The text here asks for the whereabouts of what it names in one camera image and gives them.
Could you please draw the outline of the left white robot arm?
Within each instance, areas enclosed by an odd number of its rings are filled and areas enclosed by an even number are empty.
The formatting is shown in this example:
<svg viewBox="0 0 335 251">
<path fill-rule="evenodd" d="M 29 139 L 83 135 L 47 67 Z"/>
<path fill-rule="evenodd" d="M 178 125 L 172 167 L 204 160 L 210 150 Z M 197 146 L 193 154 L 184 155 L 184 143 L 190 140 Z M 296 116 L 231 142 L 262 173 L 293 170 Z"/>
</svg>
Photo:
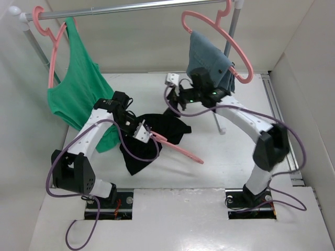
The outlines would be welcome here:
<svg viewBox="0 0 335 251">
<path fill-rule="evenodd" d="M 96 102 L 74 142 L 64 151 L 56 150 L 52 154 L 55 187 L 85 196 L 96 196 L 108 208 L 116 203 L 116 185 L 96 178 L 90 158 L 113 122 L 118 125 L 117 131 L 148 143 L 150 135 L 144 122 L 127 111 L 130 100 L 125 93 L 114 92 L 112 99 L 101 98 Z"/>
</svg>

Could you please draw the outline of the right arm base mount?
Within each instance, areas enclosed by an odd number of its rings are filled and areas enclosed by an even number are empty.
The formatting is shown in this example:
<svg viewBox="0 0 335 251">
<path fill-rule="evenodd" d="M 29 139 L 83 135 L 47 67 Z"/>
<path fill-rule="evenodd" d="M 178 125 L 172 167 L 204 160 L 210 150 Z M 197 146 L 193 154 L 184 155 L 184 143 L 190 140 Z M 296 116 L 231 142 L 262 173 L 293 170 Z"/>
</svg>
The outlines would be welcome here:
<svg viewBox="0 0 335 251">
<path fill-rule="evenodd" d="M 225 195 L 225 205 L 230 220 L 277 219 L 273 203 L 265 203 L 272 200 L 269 190 L 255 197 L 252 193 L 247 194 L 243 189 L 226 189 Z"/>
</svg>

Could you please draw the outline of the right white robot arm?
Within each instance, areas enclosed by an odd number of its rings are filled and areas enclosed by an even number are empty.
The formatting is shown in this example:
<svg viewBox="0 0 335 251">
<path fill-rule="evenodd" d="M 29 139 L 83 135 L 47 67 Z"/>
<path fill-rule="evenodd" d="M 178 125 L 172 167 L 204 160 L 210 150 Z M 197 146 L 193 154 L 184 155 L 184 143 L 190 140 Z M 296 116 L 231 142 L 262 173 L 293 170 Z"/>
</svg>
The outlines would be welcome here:
<svg viewBox="0 0 335 251">
<path fill-rule="evenodd" d="M 254 168 L 242 188 L 242 200 L 246 205 L 254 206 L 267 190 L 275 167 L 289 153 L 287 129 L 280 123 L 269 123 L 254 112 L 247 112 L 230 91 L 215 86 L 205 68 L 192 70 L 191 79 L 191 87 L 185 89 L 181 85 L 180 75 L 167 74 L 165 84 L 171 88 L 166 97 L 169 110 L 180 116 L 178 106 L 185 110 L 187 104 L 200 102 L 228 119 L 252 139 L 255 143 L 252 156 Z"/>
</svg>

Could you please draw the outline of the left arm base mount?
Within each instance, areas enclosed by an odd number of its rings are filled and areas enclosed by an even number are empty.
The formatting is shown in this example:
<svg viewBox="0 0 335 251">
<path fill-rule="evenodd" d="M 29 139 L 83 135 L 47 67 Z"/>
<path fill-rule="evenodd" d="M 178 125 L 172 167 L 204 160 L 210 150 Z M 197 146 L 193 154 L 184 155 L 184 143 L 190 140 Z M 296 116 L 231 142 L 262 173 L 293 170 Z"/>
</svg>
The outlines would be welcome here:
<svg viewBox="0 0 335 251">
<path fill-rule="evenodd" d="M 100 202 L 100 220 L 131 220 L 133 207 L 133 189 L 117 189 L 114 202 L 98 198 Z M 86 202 L 84 219 L 94 220 L 98 213 L 97 202 L 92 197 L 81 197 Z"/>
</svg>

